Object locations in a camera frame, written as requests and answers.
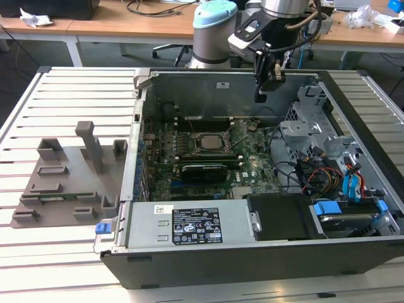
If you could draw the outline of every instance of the sticker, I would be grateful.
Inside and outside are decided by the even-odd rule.
[[[175,245],[223,243],[219,209],[172,209],[172,242]]]
[[[169,215],[172,213],[174,205],[155,205],[154,214],[155,215]]]
[[[216,88],[229,88],[230,82],[218,82],[216,83]]]
[[[50,202],[50,201],[64,201],[63,197],[50,197],[50,198],[39,198],[42,202]]]

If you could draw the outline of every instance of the slotted table surface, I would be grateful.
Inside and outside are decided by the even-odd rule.
[[[93,225],[7,227],[39,157],[36,147],[41,137],[57,136],[62,146],[83,145],[74,135],[79,120],[94,122],[102,145],[129,136],[133,75],[134,68],[52,68],[37,74],[0,131],[1,302],[262,302],[262,298],[317,302],[319,292],[333,292],[349,302],[392,302],[403,297],[404,258],[365,275],[126,290],[93,252]],[[398,117],[364,77],[347,71],[331,75],[400,164],[403,126]]]

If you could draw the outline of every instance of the green circuit board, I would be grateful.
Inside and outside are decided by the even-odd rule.
[[[248,193],[280,191],[278,177],[274,175],[266,154],[268,139],[264,129],[258,128],[255,121],[235,121],[227,132],[180,131],[174,123],[153,121],[145,123],[144,133],[150,201],[239,199]],[[179,163],[181,155],[192,157],[192,160]],[[201,155],[233,155],[237,160],[220,161],[229,168],[222,182],[183,182],[182,166],[208,165],[206,157]]]

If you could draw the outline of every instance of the gray stand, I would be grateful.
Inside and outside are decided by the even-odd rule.
[[[101,147],[93,129],[91,121],[77,124],[85,148],[62,148],[56,138],[42,139],[13,228],[92,225],[117,216],[128,144],[115,140]]]

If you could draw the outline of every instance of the floor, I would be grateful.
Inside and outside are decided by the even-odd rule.
[[[35,74],[35,63],[13,41],[8,41],[10,51],[0,53],[0,125],[21,97],[30,79]],[[72,66],[68,50],[62,42],[24,41],[22,46],[43,66]],[[152,58],[152,47],[148,44],[128,44],[126,57],[122,57],[118,44],[108,43],[82,43],[83,62],[85,66],[108,67],[171,67],[178,55],[179,49],[163,50],[159,59]],[[316,51],[312,61],[307,60],[304,54],[302,67],[304,69],[338,69],[342,52]],[[181,64],[189,62],[191,54],[185,54]],[[357,66],[369,72],[379,86],[387,93],[404,76],[402,66],[404,57],[399,54],[389,54],[385,57],[380,54],[366,53]],[[296,68],[300,54],[295,51],[291,68]],[[404,107],[404,82],[395,90],[392,99],[400,108]]]

